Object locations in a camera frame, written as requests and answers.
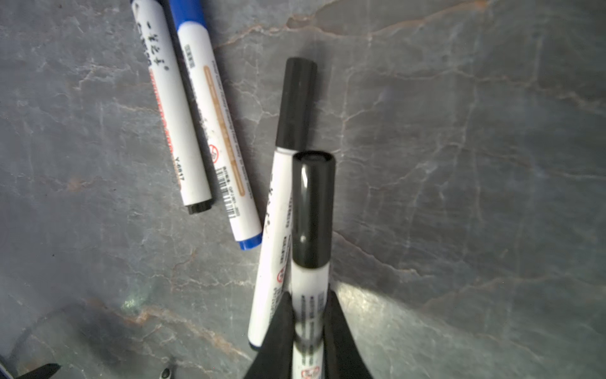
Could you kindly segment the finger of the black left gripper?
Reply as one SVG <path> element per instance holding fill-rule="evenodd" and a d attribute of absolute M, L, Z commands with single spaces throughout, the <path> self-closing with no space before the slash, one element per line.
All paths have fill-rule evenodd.
<path fill-rule="evenodd" d="M 47 363 L 15 379 L 51 379 L 61 368 L 58 363 Z"/>

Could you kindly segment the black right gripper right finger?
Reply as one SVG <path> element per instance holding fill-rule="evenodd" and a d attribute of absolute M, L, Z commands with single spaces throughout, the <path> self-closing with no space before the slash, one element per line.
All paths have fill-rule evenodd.
<path fill-rule="evenodd" d="M 372 378 L 355 344 L 338 296 L 331 289 L 324 311 L 324 377 Z"/>

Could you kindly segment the blue whiteboard marker pen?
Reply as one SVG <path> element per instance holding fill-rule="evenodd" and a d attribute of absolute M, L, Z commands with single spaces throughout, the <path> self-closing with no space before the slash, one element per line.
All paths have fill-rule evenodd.
<path fill-rule="evenodd" d="M 262 227 L 200 1 L 169 2 L 220 196 L 242 250 L 262 243 Z"/>

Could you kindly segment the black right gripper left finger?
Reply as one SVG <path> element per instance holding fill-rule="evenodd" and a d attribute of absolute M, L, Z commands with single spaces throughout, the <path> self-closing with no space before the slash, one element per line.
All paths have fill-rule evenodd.
<path fill-rule="evenodd" d="M 290 293 L 285 293 L 276 308 L 264 342 L 244 379 L 290 379 L 294 343 L 295 316 Z"/>

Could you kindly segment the black marker pen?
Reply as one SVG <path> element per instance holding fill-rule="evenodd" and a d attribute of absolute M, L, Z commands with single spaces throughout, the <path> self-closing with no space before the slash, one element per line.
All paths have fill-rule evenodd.
<path fill-rule="evenodd" d="M 333 155 L 321 151 L 297 153 L 293 160 L 293 378 L 324 376 L 324 312 L 328 301 L 335 163 Z"/>
<path fill-rule="evenodd" d="M 292 164 L 309 135 L 317 64 L 292 57 L 287 60 L 271 167 L 263 240 L 249 318 L 248 341 L 258 350 L 285 289 L 292 236 Z"/>
<path fill-rule="evenodd" d="M 145 48 L 181 199 L 188 213 L 203 213 L 211 208 L 211 189 L 164 8 L 148 0 L 134 0 L 130 6 Z"/>
<path fill-rule="evenodd" d="M 166 367 L 161 372 L 159 379 L 172 379 L 173 378 L 173 370 L 170 367 Z"/>

